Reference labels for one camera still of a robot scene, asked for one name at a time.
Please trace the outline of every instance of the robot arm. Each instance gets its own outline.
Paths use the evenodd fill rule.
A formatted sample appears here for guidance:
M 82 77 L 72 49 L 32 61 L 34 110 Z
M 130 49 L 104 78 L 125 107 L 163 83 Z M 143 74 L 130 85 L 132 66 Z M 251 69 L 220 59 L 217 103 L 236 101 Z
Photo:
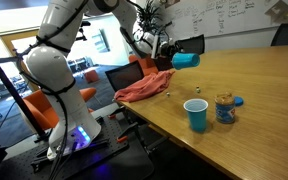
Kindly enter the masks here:
M 56 36 L 44 42 L 47 46 L 52 46 L 60 50 L 64 56 L 70 52 L 78 29 L 80 27 L 83 14 L 86 16 L 99 16 L 112 12 L 119 21 L 120 31 L 126 42 L 133 49 L 134 53 L 141 58 L 150 53 L 146 43 L 135 42 L 133 37 L 133 26 L 136 22 L 136 10 L 134 6 L 125 0 L 51 0 L 41 24 L 38 37 L 42 39 L 63 26 L 67 20 L 76 13 L 76 10 L 83 8 L 76 17 Z
M 132 36 L 135 8 L 125 0 L 50 0 L 37 36 L 39 45 L 28 54 L 27 67 L 36 80 L 52 90 L 42 89 L 59 117 L 49 138 L 50 160 L 55 159 L 58 149 L 66 155 L 72 152 L 73 144 L 75 151 L 88 147 L 101 130 L 74 85 L 65 57 L 75 42 L 83 14 L 97 16 L 108 12 L 113 12 L 119 20 L 121 33 L 136 55 L 145 57 L 146 52 L 140 50 L 140 44 Z

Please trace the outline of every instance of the metal stand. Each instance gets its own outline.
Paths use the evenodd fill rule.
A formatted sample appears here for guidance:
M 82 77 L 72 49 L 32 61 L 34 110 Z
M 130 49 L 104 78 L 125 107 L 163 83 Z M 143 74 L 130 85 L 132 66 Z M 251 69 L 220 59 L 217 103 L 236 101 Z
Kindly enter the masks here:
M 47 134 L 44 132 L 44 130 L 40 127 L 40 125 L 37 123 L 35 117 L 31 113 L 31 111 L 28 109 L 26 104 L 24 103 L 23 99 L 20 97 L 20 95 L 17 93 L 15 87 L 13 84 L 10 82 L 6 74 L 4 73 L 3 69 L 0 66 L 0 79 L 5 85 L 5 87 L 8 89 L 10 94 L 13 96 L 14 100 L 16 101 L 17 105 L 22 109 L 23 113 L 27 117 L 27 119 L 30 121 L 34 129 L 36 130 L 37 134 L 42 138 L 42 139 L 47 139 Z

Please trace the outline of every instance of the pink cloth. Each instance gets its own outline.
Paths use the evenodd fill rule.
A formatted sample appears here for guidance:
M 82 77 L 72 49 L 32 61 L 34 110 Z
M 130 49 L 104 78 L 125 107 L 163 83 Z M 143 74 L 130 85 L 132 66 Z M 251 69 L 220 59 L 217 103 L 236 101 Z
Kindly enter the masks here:
M 151 73 L 127 88 L 118 90 L 114 98 L 119 101 L 134 102 L 151 97 L 168 87 L 174 72 L 168 70 L 160 71 L 158 74 Z

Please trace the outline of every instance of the cable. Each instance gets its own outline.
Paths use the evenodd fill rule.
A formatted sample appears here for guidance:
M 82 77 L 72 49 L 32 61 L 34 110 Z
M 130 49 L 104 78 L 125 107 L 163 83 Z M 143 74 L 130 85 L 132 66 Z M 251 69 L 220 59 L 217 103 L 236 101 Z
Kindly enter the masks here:
M 71 153 L 69 154 L 68 157 L 66 157 L 65 161 L 61 164 L 61 166 L 58 168 L 58 171 L 54 174 L 54 179 L 56 179 L 56 176 L 58 173 L 61 171 L 61 169 L 64 167 L 65 163 L 71 158 L 72 154 L 75 152 L 77 146 L 77 142 L 73 143 Z
M 67 142 L 67 133 L 68 133 L 68 118 L 67 118 L 67 110 L 65 107 L 65 104 L 63 102 L 63 100 L 60 98 L 59 94 L 57 94 L 55 91 L 53 91 L 51 88 L 47 87 L 46 85 L 44 85 L 43 83 L 39 82 L 37 79 L 33 78 L 32 76 L 30 76 L 28 73 L 26 73 L 21 64 L 20 64 L 20 60 L 22 60 L 23 55 L 28 54 L 33 48 L 39 46 L 42 43 L 47 42 L 48 40 L 50 40 L 52 37 L 56 36 L 57 34 L 59 34 L 61 31 L 63 31 L 74 19 L 75 17 L 83 10 L 84 6 L 87 4 L 88 0 L 84 0 L 82 2 L 82 4 L 79 6 L 78 9 L 76 9 L 75 13 L 60 27 L 58 28 L 54 33 L 52 33 L 49 36 L 45 36 L 44 39 L 38 38 L 39 41 L 37 43 L 35 43 L 34 45 L 30 45 L 30 47 L 28 49 L 26 49 L 23 53 L 21 54 L 17 54 L 19 57 L 19 60 L 17 61 L 17 66 L 18 68 L 21 70 L 21 74 L 24 75 L 29 81 L 31 81 L 32 83 L 40 86 L 41 88 L 46 89 L 47 91 L 49 91 L 52 95 L 55 96 L 55 98 L 58 100 L 58 102 L 60 103 L 62 109 L 63 109 L 63 113 L 64 113 L 64 117 L 65 117 L 65 132 L 64 132 L 64 136 L 62 139 L 62 142 L 60 144 L 60 150 L 56 155 L 56 158 L 53 162 L 52 165 L 52 169 L 51 169 L 51 174 L 49 179 L 55 179 L 56 175 L 59 172 L 59 165 L 60 165 L 60 161 L 63 157 L 64 154 L 64 150 L 66 148 L 66 142 Z
M 14 144 L 12 144 L 12 145 L 10 145 L 10 146 L 0 146 L 0 149 L 1 149 L 1 148 L 7 149 L 7 148 L 10 148 L 10 147 L 13 147 L 13 146 L 15 146 L 16 144 L 24 141 L 25 139 L 27 139 L 27 138 L 30 137 L 30 136 L 32 136 L 32 135 L 25 136 L 25 137 L 23 137 L 21 140 L 17 141 L 16 143 L 14 143 Z
M 5 117 L 4 117 L 3 121 L 2 121 L 2 123 L 0 124 L 0 130 L 1 130 L 1 127 L 2 127 L 2 125 L 4 124 L 4 122 L 5 122 L 5 120 L 6 120 L 7 116 L 8 116 L 8 114 L 11 112 L 11 110 L 12 110 L 12 108 L 13 108 L 13 106 L 14 106 L 15 103 L 16 103 L 16 102 L 14 101 L 13 104 L 11 105 L 10 109 L 7 111 L 7 113 L 6 113 L 6 115 L 5 115 Z

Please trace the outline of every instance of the blue lid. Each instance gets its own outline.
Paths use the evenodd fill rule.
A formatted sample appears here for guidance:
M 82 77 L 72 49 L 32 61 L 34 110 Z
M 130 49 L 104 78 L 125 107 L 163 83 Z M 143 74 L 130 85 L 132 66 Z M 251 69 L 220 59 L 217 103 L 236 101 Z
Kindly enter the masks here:
M 235 99 L 235 106 L 242 106 L 243 105 L 244 100 L 241 97 L 235 96 L 234 99 Z

